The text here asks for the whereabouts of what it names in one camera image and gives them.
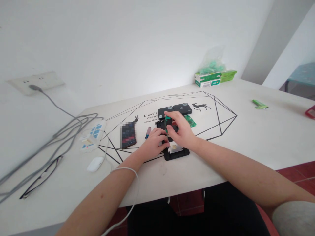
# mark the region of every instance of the red tile floor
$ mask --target red tile floor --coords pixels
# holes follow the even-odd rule
[[[306,191],[315,195],[315,161],[304,163],[297,166],[288,167],[277,170],[278,173],[291,180]],[[170,201],[171,207],[177,215],[193,215],[203,212],[203,200],[201,196],[201,189],[172,196]],[[267,214],[258,206],[271,236],[278,236],[273,223],[268,218]],[[121,221],[127,214],[127,210],[119,208],[114,215],[109,226]],[[119,227],[113,229],[108,235],[110,236],[124,236],[127,235],[127,220]]]

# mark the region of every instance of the wall outlet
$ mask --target wall outlet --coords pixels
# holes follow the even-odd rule
[[[47,90],[65,83],[57,77],[57,74],[55,72],[47,72],[44,74],[32,75],[29,77],[11,79],[7,82],[15,87],[17,90],[19,90],[23,95],[31,95],[33,93],[37,93],[37,91],[29,88],[29,85],[31,84],[40,87],[42,90]]]

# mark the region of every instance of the eyeglasses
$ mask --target eyeglasses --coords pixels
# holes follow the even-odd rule
[[[29,186],[29,188],[23,193],[23,195],[20,197],[20,199],[27,198],[33,190],[35,190],[37,187],[39,187],[41,184],[43,184],[55,171],[58,163],[62,159],[62,156],[57,157],[55,160],[52,161],[52,163],[47,167],[47,169]]]

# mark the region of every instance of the white table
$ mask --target white table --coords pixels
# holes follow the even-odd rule
[[[143,108],[133,113],[130,112],[130,116],[125,120],[125,122],[131,122],[135,119],[134,116],[138,115],[137,145],[139,146],[144,141],[147,127],[149,125],[153,127],[153,119],[156,119],[152,117],[154,115],[144,117],[144,114],[147,113],[148,115],[157,112],[158,108],[181,103],[183,101],[182,98],[175,94],[187,95],[190,93],[190,98],[185,97],[189,105],[193,103],[199,105],[205,101],[203,96],[207,94],[204,92],[216,96],[237,115],[235,119],[233,118],[234,121],[226,132],[222,136],[212,139],[212,142],[249,156],[274,170],[315,160],[315,121],[304,115],[304,112],[313,106],[314,102],[243,80],[235,80],[222,83],[219,86],[202,89],[196,85],[182,86],[129,100],[88,108],[82,114],[97,112],[108,119],[120,112],[123,113],[122,111],[128,110],[134,105],[138,104],[139,106],[141,103],[145,105],[144,101],[152,101],[152,104],[146,106],[148,109]],[[169,98],[169,95],[173,95],[178,100],[158,100],[161,97]],[[199,111],[191,106],[193,109],[191,117],[197,123],[197,126],[193,128],[195,134],[201,128],[205,130],[205,127],[209,127],[207,125],[215,122],[217,118],[214,100],[210,97],[207,97],[207,99],[208,102],[206,104],[212,108],[211,110],[205,111],[201,107],[202,111]],[[266,110],[255,109],[255,105],[251,102],[252,99],[265,103],[269,108]],[[220,107],[217,109],[222,110],[223,106],[217,104],[217,107]],[[228,110],[226,109],[225,115],[220,115],[220,117],[228,117],[227,112]],[[202,119],[201,114],[208,116],[204,116],[206,119]],[[127,115],[129,113],[121,115],[119,117],[122,118],[120,121]],[[112,127],[119,125],[120,121],[117,123],[114,119],[108,120],[106,132],[110,132]],[[221,125],[222,132],[226,128],[226,124]],[[109,134],[116,148],[119,148],[117,147],[117,144],[119,144],[119,127]],[[218,129],[213,129],[213,132],[208,132],[203,138],[206,138],[206,136],[215,137]],[[106,138],[101,144],[106,146]],[[103,163],[97,172],[87,172],[86,167],[91,160],[104,153],[97,149],[91,153],[83,154],[79,151],[80,146],[80,142],[76,140],[73,148],[65,155],[55,173],[30,197],[25,200],[19,200],[19,197],[31,182],[0,205],[1,235],[25,232],[64,222],[83,198],[109,174],[110,165],[107,162]],[[53,147],[37,155],[7,181],[0,188],[0,192],[10,190],[23,177],[40,167],[47,160],[52,150]],[[122,159],[129,155],[129,153],[123,151],[117,152],[119,152]],[[117,152],[114,149],[109,149],[109,154],[114,158],[115,155],[117,158]],[[108,159],[115,167],[118,165],[111,158]],[[160,157],[145,163],[139,171],[139,178],[140,192],[137,203],[181,194],[224,182],[221,176],[193,152],[190,152],[189,156],[171,161],[165,161],[163,157]],[[121,207],[132,204],[136,190],[136,181],[134,181],[123,199]]]

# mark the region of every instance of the green circuit board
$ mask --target green circuit board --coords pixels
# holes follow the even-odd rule
[[[188,121],[188,123],[190,124],[190,127],[195,127],[197,124],[194,122],[194,120],[189,116],[185,116],[185,119]]]

